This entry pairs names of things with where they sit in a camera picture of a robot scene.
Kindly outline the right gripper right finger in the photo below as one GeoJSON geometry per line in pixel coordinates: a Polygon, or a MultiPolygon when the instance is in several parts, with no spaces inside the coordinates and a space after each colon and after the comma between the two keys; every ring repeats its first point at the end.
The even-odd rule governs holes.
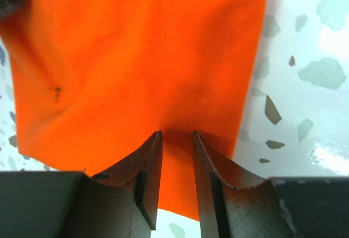
{"type": "Polygon", "coordinates": [[[271,177],[193,133],[202,237],[348,237],[347,177],[271,177]]]}

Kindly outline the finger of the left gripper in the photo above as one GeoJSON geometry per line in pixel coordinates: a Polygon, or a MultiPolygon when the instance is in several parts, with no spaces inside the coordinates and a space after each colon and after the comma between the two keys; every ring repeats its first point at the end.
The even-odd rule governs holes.
{"type": "Polygon", "coordinates": [[[26,0],[1,0],[1,21],[20,10],[26,3],[26,0]]]}

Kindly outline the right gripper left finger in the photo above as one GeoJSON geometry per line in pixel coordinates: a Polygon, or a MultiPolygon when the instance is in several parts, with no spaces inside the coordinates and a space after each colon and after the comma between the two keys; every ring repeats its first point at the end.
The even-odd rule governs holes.
{"type": "Polygon", "coordinates": [[[163,134],[93,176],[1,172],[1,237],[150,237],[156,227],[163,134]]]}

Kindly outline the orange t shirt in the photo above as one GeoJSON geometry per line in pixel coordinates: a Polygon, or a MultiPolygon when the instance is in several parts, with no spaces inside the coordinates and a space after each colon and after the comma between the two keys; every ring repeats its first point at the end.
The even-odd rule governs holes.
{"type": "Polygon", "coordinates": [[[93,175],[164,139],[159,207],[198,219],[192,133],[232,156],[266,0],[27,0],[1,21],[21,154],[93,175]]]}

